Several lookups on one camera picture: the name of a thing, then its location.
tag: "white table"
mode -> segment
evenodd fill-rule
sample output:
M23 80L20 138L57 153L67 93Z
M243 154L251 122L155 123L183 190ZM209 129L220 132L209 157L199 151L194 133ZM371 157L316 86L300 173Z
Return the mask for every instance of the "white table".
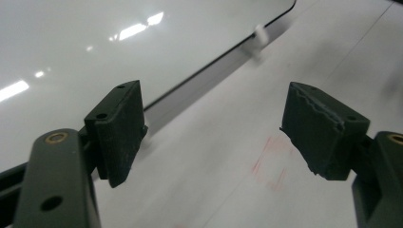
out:
M0 171L43 133L81 128L112 87L140 80L150 105L294 3L2 1Z

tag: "glossy white surface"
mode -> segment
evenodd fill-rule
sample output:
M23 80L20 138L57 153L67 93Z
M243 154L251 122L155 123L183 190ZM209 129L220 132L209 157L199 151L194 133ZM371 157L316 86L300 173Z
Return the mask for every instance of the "glossy white surface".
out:
M348 181L326 181L278 128L290 81L403 133L403 7L300 0L293 25L144 143L126 181L96 181L104 227L356 227Z
M0 171L43 133L81 128L112 87L141 80L149 105L293 4L1 1Z

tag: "white object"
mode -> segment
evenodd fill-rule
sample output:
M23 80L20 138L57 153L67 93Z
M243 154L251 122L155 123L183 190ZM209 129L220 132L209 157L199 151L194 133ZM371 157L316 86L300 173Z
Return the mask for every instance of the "white object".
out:
M270 43L270 35L266 32L263 25L255 27L256 41L259 48L264 48Z

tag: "red scribble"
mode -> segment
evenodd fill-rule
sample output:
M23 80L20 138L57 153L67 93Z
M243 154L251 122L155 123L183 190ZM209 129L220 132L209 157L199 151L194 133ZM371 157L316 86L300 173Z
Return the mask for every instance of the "red scribble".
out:
M278 177L278 181L276 183L272 183L270 181L267 183L268 185L270 185L270 187L273 191L281 190L281 188L283 187L283 182L284 182L286 172L287 172L287 170L285 168L283 168L281 171L281 174Z
M258 161L256 161L255 165L252 168L252 173L255 175L257 175L257 173L259 172L259 167L260 167L261 161L263 160L264 155L265 155L264 152L266 151L267 147L269 146L271 139L272 139L271 137L269 137L269 139L267 139L266 145L264 146L263 150L261 151Z

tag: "brass rivet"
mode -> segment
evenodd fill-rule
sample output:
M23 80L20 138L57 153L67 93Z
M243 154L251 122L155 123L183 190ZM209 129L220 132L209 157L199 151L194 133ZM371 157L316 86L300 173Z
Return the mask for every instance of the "brass rivet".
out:
M391 141L393 141L397 144L403 145L403 136L402 135L393 134L393 135L389 135L388 137Z
M57 132L57 133L47 136L47 138L45 139L45 142L48 144L61 143L67 138L67 136L68 136L68 133L66 133L66 132Z

